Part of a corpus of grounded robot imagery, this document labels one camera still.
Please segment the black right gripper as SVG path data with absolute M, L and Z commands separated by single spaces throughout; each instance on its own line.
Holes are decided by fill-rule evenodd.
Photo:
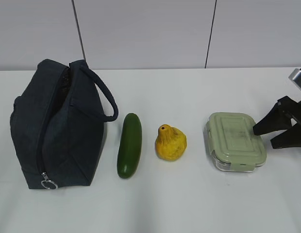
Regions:
M 286 131 L 270 140 L 274 149 L 301 148 L 301 101 L 296 102 L 284 96 L 253 126 L 255 135 L 280 130 Z

